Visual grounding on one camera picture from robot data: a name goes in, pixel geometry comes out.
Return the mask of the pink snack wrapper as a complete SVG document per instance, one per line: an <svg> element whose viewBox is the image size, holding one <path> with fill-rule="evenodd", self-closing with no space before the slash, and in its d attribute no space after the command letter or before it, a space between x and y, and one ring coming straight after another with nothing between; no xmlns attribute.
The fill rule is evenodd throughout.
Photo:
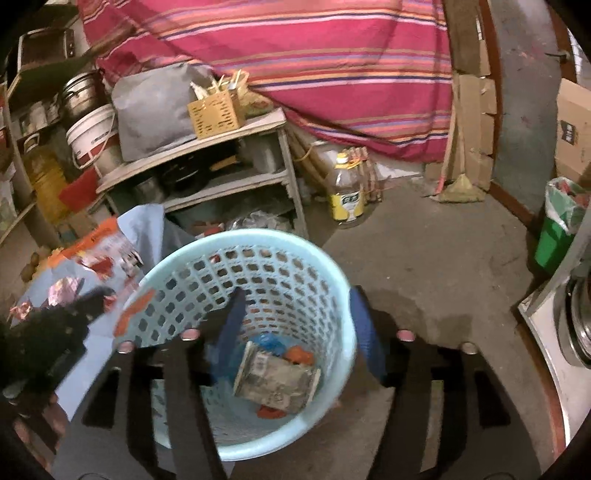
<svg viewBox="0 0 591 480"><path fill-rule="evenodd" d="M54 307L73 302L83 283L84 279L78 277L64 277L55 281L48 290L47 305Z"/></svg>

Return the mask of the cardboard box right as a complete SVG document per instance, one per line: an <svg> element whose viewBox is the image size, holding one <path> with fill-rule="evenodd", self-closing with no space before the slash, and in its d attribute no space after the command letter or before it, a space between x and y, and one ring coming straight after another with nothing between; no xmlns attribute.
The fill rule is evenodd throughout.
<svg viewBox="0 0 591 480"><path fill-rule="evenodd" d="M563 78L557 103L556 172L590 188L591 92Z"/></svg>

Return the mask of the low wooden shelf unit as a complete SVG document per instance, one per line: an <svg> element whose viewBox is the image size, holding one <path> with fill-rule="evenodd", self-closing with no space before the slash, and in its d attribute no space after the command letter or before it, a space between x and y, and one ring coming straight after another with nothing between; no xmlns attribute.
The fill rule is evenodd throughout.
<svg viewBox="0 0 591 480"><path fill-rule="evenodd" d="M152 179L164 195L159 203L170 213L280 184L294 203L295 232L305 238L308 228L286 126L286 115L276 108L236 130L123 163L98 181L96 192L109 194L117 208L126 211L132 189Z"/></svg>

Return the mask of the steel cooking pot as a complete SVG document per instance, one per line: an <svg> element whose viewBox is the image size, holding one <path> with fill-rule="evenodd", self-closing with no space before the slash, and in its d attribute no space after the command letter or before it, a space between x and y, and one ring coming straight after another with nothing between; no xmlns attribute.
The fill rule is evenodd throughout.
<svg viewBox="0 0 591 480"><path fill-rule="evenodd" d="M92 111L109 103L103 72L92 70L71 78L59 94L60 112L66 125L72 126Z"/></svg>

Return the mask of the green trash bin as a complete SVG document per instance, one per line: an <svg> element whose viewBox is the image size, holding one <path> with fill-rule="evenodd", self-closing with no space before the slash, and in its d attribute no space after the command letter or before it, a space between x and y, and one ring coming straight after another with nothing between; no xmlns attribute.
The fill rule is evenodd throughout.
<svg viewBox="0 0 591 480"><path fill-rule="evenodd" d="M566 177L550 180L545 189L545 218L536 263L552 275L566 256L590 203L590 192Z"/></svg>

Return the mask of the silver foil wrapper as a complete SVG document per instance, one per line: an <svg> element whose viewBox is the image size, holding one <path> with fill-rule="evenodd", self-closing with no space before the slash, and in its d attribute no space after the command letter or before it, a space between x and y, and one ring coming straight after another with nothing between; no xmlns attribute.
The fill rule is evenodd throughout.
<svg viewBox="0 0 591 480"><path fill-rule="evenodd" d="M274 356L249 341L235 376L233 395L294 415L314 399L321 378L320 368Z"/></svg>

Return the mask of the red plastic basin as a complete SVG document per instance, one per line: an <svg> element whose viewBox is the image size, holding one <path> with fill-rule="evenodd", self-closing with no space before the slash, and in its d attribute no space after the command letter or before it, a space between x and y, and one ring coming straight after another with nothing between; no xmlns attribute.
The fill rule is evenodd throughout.
<svg viewBox="0 0 591 480"><path fill-rule="evenodd" d="M93 168L85 170L71 184L64 187L58 199L73 213L77 213L91 205L98 197L96 193L99 177Z"/></svg>

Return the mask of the oil bottle on floor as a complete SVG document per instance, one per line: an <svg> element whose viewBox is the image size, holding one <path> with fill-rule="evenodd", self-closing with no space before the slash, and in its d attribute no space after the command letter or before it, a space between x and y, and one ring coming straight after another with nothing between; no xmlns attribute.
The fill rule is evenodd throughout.
<svg viewBox="0 0 591 480"><path fill-rule="evenodd" d="M339 152L327 178L332 220L339 225L356 223L365 213L365 192L360 162L346 151Z"/></svg>

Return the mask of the yellow utensil holder basket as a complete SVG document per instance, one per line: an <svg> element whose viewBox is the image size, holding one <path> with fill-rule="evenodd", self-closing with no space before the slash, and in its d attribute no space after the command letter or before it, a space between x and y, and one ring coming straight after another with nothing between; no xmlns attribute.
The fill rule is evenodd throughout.
<svg viewBox="0 0 591 480"><path fill-rule="evenodd" d="M238 95L242 74L239 69L228 79L222 75L218 80L212 79L207 88L189 82L197 100L189 103L187 110L198 140L235 131L245 125Z"/></svg>

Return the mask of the red snack wrapper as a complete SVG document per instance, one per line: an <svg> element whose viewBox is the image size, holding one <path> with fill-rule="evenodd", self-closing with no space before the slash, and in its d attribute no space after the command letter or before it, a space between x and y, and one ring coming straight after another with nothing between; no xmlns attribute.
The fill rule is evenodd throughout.
<svg viewBox="0 0 591 480"><path fill-rule="evenodd" d="M143 261L119 228L116 217L107 218L74 245L52 254L48 267L55 270L66 261L93 273L101 284L114 291L116 299L122 303L137 289L143 278Z"/></svg>

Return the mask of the grey fabric cover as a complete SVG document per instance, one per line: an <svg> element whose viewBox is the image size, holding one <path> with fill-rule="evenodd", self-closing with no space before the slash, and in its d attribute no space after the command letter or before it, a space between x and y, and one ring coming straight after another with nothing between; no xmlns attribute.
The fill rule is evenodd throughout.
<svg viewBox="0 0 591 480"><path fill-rule="evenodd" d="M195 138L187 105L192 84L211 86L211 69L177 63L119 79L111 92L123 161L131 163Z"/></svg>

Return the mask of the red striped curtain cloth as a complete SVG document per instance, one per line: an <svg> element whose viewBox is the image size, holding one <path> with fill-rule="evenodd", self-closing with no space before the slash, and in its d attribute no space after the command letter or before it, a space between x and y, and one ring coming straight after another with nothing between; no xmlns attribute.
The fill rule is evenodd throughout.
<svg viewBox="0 0 591 480"><path fill-rule="evenodd" d="M177 62L249 88L318 138L397 160L443 159L452 60L439 1L81 1L110 82Z"/></svg>

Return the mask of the blue plastic bag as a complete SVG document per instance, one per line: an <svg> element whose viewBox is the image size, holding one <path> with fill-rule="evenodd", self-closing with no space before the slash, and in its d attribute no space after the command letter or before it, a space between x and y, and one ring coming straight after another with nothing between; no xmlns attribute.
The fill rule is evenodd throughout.
<svg viewBox="0 0 591 480"><path fill-rule="evenodd" d="M249 342L255 344L259 349L279 357L283 357L287 353L287 349L296 344L293 338L276 333L259 333L245 341L238 339L230 347L224 349L207 343L205 360L209 365L209 373L211 373L214 383L235 379L240 363L242 363L245 346Z"/></svg>

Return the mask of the tall wooden shelf unit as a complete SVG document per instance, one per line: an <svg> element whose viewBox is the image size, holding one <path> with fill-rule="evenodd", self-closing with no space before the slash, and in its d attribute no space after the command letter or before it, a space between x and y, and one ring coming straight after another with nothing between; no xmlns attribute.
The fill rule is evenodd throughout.
<svg viewBox="0 0 591 480"><path fill-rule="evenodd" d="M79 9L82 2L4 1L1 4L1 98L4 119L13 147L16 169L13 179L17 206L24 209L24 222L40 246L60 246L57 225L51 224L40 210L35 192L25 171L22 157L25 140L40 134L42 145L58 157L66 181L71 172L81 174L72 162L59 94L73 77L101 70L95 63L102 55L130 37L135 29L122 23L109 30L86 50L77 46L77 24L84 24Z"/></svg>

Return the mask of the yellow oil jug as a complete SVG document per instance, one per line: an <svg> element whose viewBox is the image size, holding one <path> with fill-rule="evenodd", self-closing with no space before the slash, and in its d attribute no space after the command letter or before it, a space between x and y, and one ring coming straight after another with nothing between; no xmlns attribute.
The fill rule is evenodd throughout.
<svg viewBox="0 0 591 480"><path fill-rule="evenodd" d="M59 194L68 183L58 157L49 146L41 144L39 133L29 136L23 149L23 165L35 192L37 204L46 219L57 225L70 213L59 199Z"/></svg>

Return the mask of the white plastic bucket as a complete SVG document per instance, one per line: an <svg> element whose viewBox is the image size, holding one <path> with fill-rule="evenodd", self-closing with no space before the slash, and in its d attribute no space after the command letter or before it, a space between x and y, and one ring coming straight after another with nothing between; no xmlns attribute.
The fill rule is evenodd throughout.
<svg viewBox="0 0 591 480"><path fill-rule="evenodd" d="M116 111L101 106L77 121L67 132L73 165L78 170L94 169L103 178L122 163Z"/></svg>

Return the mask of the straw broom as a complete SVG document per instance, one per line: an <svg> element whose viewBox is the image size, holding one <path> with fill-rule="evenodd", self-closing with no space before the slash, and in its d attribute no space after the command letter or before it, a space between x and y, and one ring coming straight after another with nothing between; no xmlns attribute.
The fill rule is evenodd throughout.
<svg viewBox="0 0 591 480"><path fill-rule="evenodd" d="M457 137L456 151L460 155L460 174L451 183L447 181L447 171L451 160L451 148L454 138ZM446 148L444 162L439 180L434 192L429 198L438 203L467 204L483 202L486 193L475 186L466 173L466 149L464 133L456 105L452 106L452 123L450 125L449 146Z"/></svg>

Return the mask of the orange snack wrapper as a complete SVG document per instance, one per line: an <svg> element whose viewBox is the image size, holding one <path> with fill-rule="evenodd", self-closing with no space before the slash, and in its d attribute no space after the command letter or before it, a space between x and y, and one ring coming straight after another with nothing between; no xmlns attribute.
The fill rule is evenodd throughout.
<svg viewBox="0 0 591 480"><path fill-rule="evenodd" d="M257 376L264 400L259 401L256 416L278 420L300 413L314 398L321 375L314 354L301 346L288 348L281 358L267 356L264 370Z"/></svg>

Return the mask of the blue table cloth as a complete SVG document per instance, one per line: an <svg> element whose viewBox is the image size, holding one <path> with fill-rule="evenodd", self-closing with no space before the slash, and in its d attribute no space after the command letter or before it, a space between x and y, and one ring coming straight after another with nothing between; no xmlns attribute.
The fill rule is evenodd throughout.
<svg viewBox="0 0 591 480"><path fill-rule="evenodd" d="M161 260L195 237L165 218L160 205L148 204L102 222L88 240L98 239L93 247L77 246L71 257L62 253L57 265L47 267L29 283L16 302L42 307L50 289L62 279L80 282L81 295L97 287L114 291L114 300L106 312L89 326L84 340L86 353L56 387L58 404L71 419L104 366L113 349L115 325L127 299L137 289L142 278Z"/></svg>

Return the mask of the light blue laundry basket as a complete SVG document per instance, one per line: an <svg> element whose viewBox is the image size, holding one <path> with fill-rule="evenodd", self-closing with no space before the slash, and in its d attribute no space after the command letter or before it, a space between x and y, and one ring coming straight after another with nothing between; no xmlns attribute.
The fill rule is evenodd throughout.
<svg viewBox="0 0 591 480"><path fill-rule="evenodd" d="M224 462L259 458L307 434L348 383L356 357L348 279L311 242L270 229L242 229L194 241L154 266L129 297L114 342L162 344L245 293L245 319L231 347L229 371L201 394ZM263 420L256 405L232 393L245 343L269 334L314 356L322 376L311 404L297 415Z"/></svg>

